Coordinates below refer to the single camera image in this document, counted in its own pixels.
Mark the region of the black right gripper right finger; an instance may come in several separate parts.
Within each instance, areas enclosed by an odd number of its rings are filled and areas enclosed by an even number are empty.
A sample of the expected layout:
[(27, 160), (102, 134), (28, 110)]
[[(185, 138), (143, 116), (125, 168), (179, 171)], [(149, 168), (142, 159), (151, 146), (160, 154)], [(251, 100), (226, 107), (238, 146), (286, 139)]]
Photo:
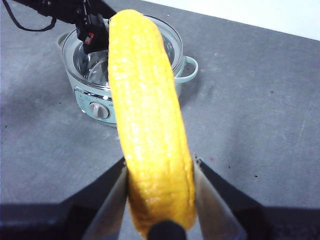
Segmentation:
[(320, 211), (264, 206), (193, 157), (196, 210), (205, 240), (318, 240)]

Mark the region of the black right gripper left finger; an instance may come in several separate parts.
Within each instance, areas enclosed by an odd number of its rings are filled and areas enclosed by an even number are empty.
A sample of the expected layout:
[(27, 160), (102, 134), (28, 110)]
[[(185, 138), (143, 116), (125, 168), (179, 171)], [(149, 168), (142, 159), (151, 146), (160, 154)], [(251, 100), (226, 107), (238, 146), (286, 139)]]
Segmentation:
[(127, 166), (117, 161), (60, 203), (2, 203), (2, 240), (117, 240), (127, 201)]

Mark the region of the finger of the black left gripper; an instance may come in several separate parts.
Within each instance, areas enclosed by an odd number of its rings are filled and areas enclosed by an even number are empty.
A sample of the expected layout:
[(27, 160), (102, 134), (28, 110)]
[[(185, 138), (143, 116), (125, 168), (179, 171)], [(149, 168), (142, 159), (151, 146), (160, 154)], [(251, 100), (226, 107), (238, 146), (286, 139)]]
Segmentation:
[(76, 24), (77, 38), (82, 41), (84, 53), (94, 53), (108, 49), (109, 33), (101, 14), (85, 15)]

